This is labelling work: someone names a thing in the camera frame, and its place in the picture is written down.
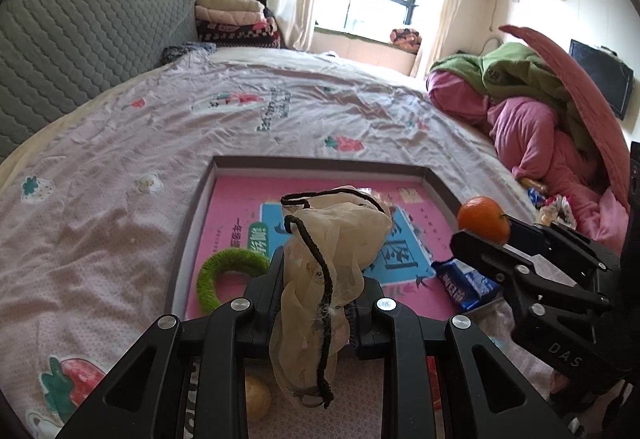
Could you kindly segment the person's right hand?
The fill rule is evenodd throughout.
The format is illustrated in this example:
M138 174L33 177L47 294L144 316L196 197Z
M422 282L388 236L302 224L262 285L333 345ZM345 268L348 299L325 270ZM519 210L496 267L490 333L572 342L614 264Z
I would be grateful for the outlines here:
M558 371L553 370L551 374L550 393L559 393L568 385L568 378Z

